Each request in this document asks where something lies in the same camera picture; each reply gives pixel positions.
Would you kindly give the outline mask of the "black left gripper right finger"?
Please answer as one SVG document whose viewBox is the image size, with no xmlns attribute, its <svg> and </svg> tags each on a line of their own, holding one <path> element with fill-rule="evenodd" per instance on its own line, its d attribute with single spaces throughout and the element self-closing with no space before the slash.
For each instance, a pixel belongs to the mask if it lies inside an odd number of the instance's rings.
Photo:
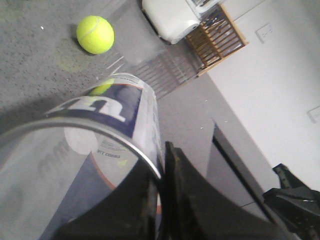
<svg viewBox="0 0 320 240">
<path fill-rule="evenodd" d="M 262 196 L 264 203 L 284 222 L 287 229 L 302 240 L 320 238 L 320 192 L 297 178 L 284 164 L 272 170 L 280 188 L 271 188 Z"/>
</svg>

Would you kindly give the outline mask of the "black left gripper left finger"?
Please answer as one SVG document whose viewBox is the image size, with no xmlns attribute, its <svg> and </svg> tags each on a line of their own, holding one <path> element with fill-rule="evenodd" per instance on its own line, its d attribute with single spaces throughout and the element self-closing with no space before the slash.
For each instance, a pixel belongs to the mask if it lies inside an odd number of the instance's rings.
<svg viewBox="0 0 320 240">
<path fill-rule="evenodd" d="M 53 240 L 289 240 L 274 220 L 237 206 L 165 144 L 156 180 L 139 160 L 108 196 L 58 227 Z"/>
</svg>

